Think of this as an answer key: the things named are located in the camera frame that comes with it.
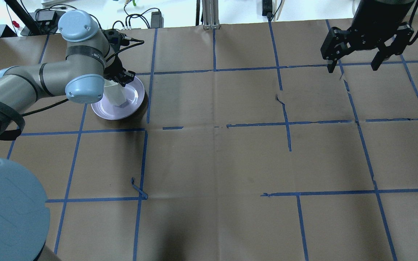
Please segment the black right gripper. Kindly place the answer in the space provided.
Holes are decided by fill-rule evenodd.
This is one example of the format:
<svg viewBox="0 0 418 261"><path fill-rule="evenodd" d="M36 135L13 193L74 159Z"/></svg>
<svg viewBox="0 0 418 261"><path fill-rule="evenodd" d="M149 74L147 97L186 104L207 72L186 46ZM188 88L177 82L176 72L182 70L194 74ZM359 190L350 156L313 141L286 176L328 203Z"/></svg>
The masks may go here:
<svg viewBox="0 0 418 261"><path fill-rule="evenodd" d="M328 73L333 73L340 58L354 51L378 49L370 63L373 71L377 71L391 56L403 53L414 34L413 27L407 21L394 24L382 19L353 21L346 29L331 27L320 53L327 62Z"/></svg>

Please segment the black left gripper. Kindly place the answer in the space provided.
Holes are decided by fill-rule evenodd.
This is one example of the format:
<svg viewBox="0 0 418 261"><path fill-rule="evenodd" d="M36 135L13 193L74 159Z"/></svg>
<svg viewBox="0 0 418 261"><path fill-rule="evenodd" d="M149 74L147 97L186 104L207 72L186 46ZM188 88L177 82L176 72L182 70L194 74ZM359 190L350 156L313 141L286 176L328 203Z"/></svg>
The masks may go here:
<svg viewBox="0 0 418 261"><path fill-rule="evenodd" d="M113 55L106 59L106 67L103 70L103 78L111 80L125 87L126 84L134 81L135 72L126 70L118 55Z"/></svg>

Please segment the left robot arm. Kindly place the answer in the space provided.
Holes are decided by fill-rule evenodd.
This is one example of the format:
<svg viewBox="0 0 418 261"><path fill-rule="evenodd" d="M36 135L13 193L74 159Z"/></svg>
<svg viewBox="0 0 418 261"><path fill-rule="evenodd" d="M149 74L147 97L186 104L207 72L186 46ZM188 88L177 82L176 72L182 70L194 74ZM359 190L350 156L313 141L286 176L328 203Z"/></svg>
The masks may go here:
<svg viewBox="0 0 418 261"><path fill-rule="evenodd" d="M74 103L93 104L103 99L106 81L126 86L134 80L135 73L123 68L118 55L144 40L103 30L83 10L62 15L58 30L67 42L64 61L0 70L0 141L22 134L26 110L39 99L65 95ZM0 158L0 261L60 259L46 245L51 220L47 200L30 170Z"/></svg>

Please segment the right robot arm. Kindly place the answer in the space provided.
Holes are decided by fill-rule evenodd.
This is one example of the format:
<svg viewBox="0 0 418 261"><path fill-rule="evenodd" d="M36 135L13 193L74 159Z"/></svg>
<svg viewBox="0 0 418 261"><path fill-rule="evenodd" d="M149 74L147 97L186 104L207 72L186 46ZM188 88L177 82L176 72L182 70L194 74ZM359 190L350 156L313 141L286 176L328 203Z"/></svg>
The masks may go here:
<svg viewBox="0 0 418 261"><path fill-rule="evenodd" d="M412 27L413 18L405 21L418 0L361 0L351 26L342 30L331 27L320 48L333 73L338 61L354 51L378 49L370 66L376 71L393 55L400 55L418 38Z"/></svg>

